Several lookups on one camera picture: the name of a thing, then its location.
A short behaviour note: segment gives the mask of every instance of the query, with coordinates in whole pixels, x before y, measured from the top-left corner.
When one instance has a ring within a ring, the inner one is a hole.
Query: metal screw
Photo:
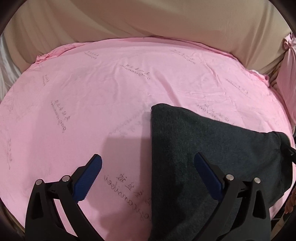
[[[234,179],[234,176],[231,175],[231,174],[227,174],[226,179],[229,180],[229,181],[232,181]]]
[[[36,185],[40,185],[41,183],[42,183],[42,180],[41,180],[41,179],[38,179],[38,180],[35,182]]]
[[[69,181],[70,180],[70,177],[69,176],[63,176],[62,177],[62,181],[63,182],[67,182],[67,181]]]
[[[256,178],[254,178],[254,182],[259,184],[261,182],[261,180],[260,180],[260,178],[256,177]]]

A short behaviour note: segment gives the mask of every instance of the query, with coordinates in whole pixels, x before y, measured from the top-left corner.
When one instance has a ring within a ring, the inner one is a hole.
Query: dark gray cloth
[[[217,201],[194,167],[197,152],[225,174],[243,181],[259,177],[269,207],[291,186],[292,163],[280,151],[283,142],[290,145],[283,133],[250,131],[166,104],[152,107],[151,123],[153,228],[149,241],[191,241],[214,211]],[[223,233],[231,228],[239,205],[237,199]]]

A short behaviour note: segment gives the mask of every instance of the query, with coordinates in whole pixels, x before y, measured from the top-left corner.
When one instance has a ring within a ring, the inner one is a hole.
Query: beige curtain
[[[164,36],[232,53],[271,73],[290,29],[268,0],[28,0],[4,34],[23,72],[37,55],[73,42]]]

